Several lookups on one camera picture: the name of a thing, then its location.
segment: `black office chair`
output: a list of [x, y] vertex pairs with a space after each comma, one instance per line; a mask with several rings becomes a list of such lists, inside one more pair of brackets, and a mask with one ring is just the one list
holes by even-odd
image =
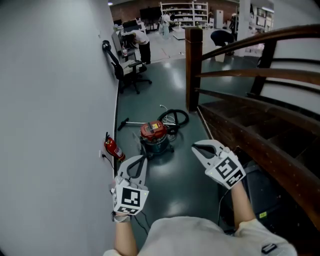
[[147, 70], [147, 67], [143, 65], [142, 61], [128, 60], [125, 63], [120, 64], [116, 56], [114, 56], [114, 54], [111, 52], [111, 45], [107, 40], [104, 40], [102, 42], [102, 51], [105, 55], [108, 54], [111, 57], [113, 61], [111, 62], [111, 64], [114, 67], [115, 77], [123, 82], [123, 86], [120, 86], [119, 88], [121, 94], [124, 92], [124, 89], [129, 87], [130, 85], [133, 85], [136, 94], [139, 94], [140, 91], [137, 88], [137, 82], [149, 82], [150, 85], [152, 84], [151, 80], [139, 79], [142, 78], [142, 75], [140, 75], [140, 73]]

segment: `black cable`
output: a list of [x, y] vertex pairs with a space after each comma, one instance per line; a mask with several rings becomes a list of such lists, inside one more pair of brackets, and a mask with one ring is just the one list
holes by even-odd
[[146, 215], [143, 211], [141, 211], [141, 213], [144, 215], [145, 222], [146, 222], [146, 224], [148, 225], [149, 229], [151, 229], [151, 227], [150, 227], [150, 225], [149, 225], [149, 223], [148, 223], [148, 220], [147, 220], [147, 215]]
[[134, 215], [134, 218], [135, 218], [136, 222], [139, 224], [139, 226], [141, 228], [143, 228], [143, 230], [145, 231], [146, 235], [148, 235], [148, 231], [146, 230], [146, 228], [144, 226], [141, 225], [141, 223], [138, 221], [138, 219], [137, 219], [137, 217], [135, 215]]
[[231, 189], [228, 189], [228, 190], [224, 193], [224, 195], [221, 197], [220, 202], [219, 202], [218, 226], [219, 226], [219, 223], [220, 223], [220, 208], [221, 208], [221, 202], [222, 202], [222, 200], [225, 198], [225, 196], [229, 193], [229, 191], [231, 191]]
[[106, 159], [109, 161], [112, 169], [115, 170], [115, 168], [112, 166], [112, 163], [111, 163], [111, 161], [109, 160], [109, 158], [108, 158], [105, 154], [102, 154], [101, 156], [102, 156], [102, 158], [106, 158]]

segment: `green floor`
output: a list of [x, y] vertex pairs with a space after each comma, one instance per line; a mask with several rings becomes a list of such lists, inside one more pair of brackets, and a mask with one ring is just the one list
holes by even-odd
[[[224, 63], [214, 60], [202, 62], [202, 72], [254, 68], [257, 60], [253, 58], [226, 57]], [[130, 118], [132, 122], [151, 122], [168, 109], [186, 111], [186, 61], [177, 59], [158, 62], [147, 66], [143, 76], [152, 80], [152, 84], [140, 83], [137, 95], [133, 87], [119, 95], [117, 122]], [[253, 84], [253, 78], [218, 77], [202, 78], [201, 88], [244, 96]], [[210, 96], [200, 95], [200, 103], [212, 102]], [[179, 130], [177, 138], [171, 144], [174, 153], [167, 152], [148, 162], [146, 186], [149, 196], [143, 212], [148, 222], [174, 216], [195, 216], [217, 222], [218, 185], [205, 176], [205, 169], [191, 151], [194, 142], [207, 139], [203, 125], [196, 113], [189, 114], [189, 123]], [[116, 140], [125, 152], [126, 158], [139, 155], [133, 132], [138, 134], [140, 127], [127, 125], [117, 132]], [[138, 220], [145, 226], [142, 214]], [[138, 247], [144, 244], [147, 235], [132, 221]]]

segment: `red fire extinguisher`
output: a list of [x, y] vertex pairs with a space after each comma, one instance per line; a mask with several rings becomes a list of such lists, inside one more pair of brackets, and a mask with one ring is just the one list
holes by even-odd
[[119, 160], [119, 162], [123, 162], [126, 158], [126, 155], [123, 153], [121, 148], [119, 148], [116, 144], [116, 142], [110, 137], [108, 132], [105, 134], [105, 142], [104, 142], [105, 150], [112, 156], [114, 156], [116, 159]]

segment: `red vacuum cleaner lid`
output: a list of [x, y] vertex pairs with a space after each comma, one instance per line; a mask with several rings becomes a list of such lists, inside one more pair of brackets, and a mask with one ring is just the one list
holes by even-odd
[[152, 121], [143, 124], [140, 128], [141, 136], [148, 141], [162, 138], [167, 134], [167, 128], [161, 121]]

